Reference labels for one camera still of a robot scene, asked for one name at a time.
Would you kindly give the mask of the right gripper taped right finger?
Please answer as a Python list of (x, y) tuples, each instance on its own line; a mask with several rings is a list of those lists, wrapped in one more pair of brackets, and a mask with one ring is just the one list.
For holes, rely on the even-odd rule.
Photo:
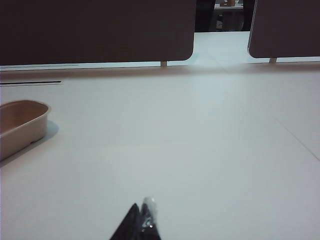
[(157, 226), (157, 204), (153, 197), (145, 197), (140, 209), (140, 240), (160, 240)]

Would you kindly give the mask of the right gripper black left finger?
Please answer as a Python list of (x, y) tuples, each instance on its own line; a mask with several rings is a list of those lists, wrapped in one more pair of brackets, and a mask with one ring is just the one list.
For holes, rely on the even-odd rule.
[(134, 240), (139, 230), (139, 222), (140, 209), (134, 203), (110, 237), (110, 240)]

